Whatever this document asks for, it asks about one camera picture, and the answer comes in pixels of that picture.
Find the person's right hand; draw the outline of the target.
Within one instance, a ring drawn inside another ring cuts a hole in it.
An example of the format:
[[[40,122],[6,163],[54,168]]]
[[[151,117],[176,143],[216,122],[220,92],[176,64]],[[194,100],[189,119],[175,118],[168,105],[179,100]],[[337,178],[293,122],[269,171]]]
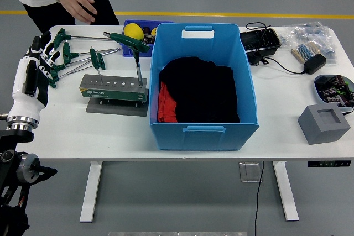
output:
[[[59,0],[64,9],[75,19],[91,24],[95,22],[97,10],[93,6],[94,0]]]

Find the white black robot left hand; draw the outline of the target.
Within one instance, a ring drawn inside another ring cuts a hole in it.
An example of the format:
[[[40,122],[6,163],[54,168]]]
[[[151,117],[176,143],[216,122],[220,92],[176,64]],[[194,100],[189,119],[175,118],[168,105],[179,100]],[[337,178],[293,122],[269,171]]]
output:
[[[14,104],[8,114],[8,123],[25,120],[39,123],[40,112],[48,104],[50,70],[60,55],[58,51],[52,53],[53,48],[51,32],[47,31],[34,37],[32,45],[20,59],[12,91]]]

